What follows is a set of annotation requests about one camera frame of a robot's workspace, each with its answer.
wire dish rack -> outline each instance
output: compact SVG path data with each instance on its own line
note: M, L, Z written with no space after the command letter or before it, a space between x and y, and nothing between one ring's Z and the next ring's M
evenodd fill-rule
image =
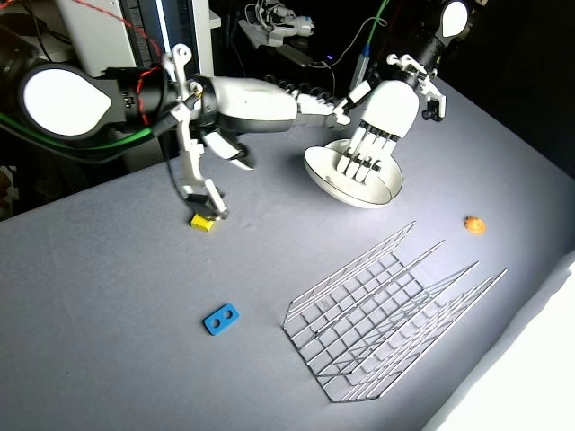
M366 251L287 309L283 329L333 402L382 397L507 272L451 297L450 287L479 262L424 286L412 270L443 242L404 264L394 252L414 225Z

green cable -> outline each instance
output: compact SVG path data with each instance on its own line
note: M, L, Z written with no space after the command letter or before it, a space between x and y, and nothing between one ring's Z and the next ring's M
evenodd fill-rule
M376 34L377 24L379 23L379 17L381 13L384 11L385 7L389 3L389 0L384 0L381 2L381 6L379 6L379 10L377 11L376 20L374 21L374 25L371 26L371 31L369 32L369 37L367 38L367 45L371 44L371 40L374 38L374 34Z
M3 114L1 112L0 112L0 120L2 120L6 124L9 124L13 128L17 128L18 130L20 130L21 132L25 133L28 136L35 137L36 139L38 139L38 140L40 140L46 144L57 146L59 148L65 148L67 150L70 150L70 149L72 149L72 150L106 150L109 148L116 148L118 146L123 146L125 144L129 144L129 143L134 142L134 141L136 141L142 137L145 137L145 136L152 134L151 128L143 128L142 130L134 133L133 135L123 137L116 142L111 142L111 143L105 144L105 145L93 146L91 148L75 148L75 147L72 147L70 145L62 144L62 143L58 142L57 140L51 139L51 138L44 136L40 133L36 133L35 131L28 129L27 127L20 124L18 121L11 119L10 117L6 116L5 114Z

red wire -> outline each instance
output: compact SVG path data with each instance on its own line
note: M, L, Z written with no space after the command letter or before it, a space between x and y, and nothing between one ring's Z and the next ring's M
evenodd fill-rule
M14 3L16 0L7 0L5 2L3 2L2 4L0 4L0 9L4 9L5 7L8 7L10 5L10 3Z
M147 33L144 31L144 29L140 28L140 27L136 27L134 24L132 24L130 21L122 18L121 16L118 15L114 15L112 12L108 12L105 9L101 9L98 6L94 6L93 4L87 3L84 0L72 0L75 3L84 5L86 7L89 7L90 9L94 9L94 11L98 11L100 13L105 13L106 15L110 16L111 18L114 18L118 21L121 21L124 23L124 25L126 27L128 27L129 29L134 29L134 31L137 31L140 36L142 36L144 39L148 40L150 42L150 45L152 45L152 48L154 48L155 54L157 55L158 58L162 58L162 50L160 49L160 46L158 45L158 43L153 40L152 38L150 38Z
M137 111L139 112L140 116L142 117L142 121L144 121L144 124L146 126L148 126L150 122L147 119L147 115L144 113L144 101L142 100L142 98L140 98L140 93L142 92L142 85L144 84L144 78L152 74L159 68L160 66L154 66L151 69L142 72L142 75L140 75L139 79L137 80L136 85Z

metal rack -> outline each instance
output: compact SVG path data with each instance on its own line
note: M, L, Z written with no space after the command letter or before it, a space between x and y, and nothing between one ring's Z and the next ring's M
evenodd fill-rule
M443 242L402 263L394 252L414 225L366 251L287 309L284 331L333 402L382 397L507 272L449 297L449 287L475 262L424 287L411 271Z

wire grid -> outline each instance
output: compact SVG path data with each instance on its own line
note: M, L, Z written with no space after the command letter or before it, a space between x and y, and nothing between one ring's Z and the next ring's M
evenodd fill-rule
M414 224L300 295L287 309L284 331L334 402L382 396L505 273L447 301L442 293L479 262L424 287L411 269L442 242L403 264L394 251Z

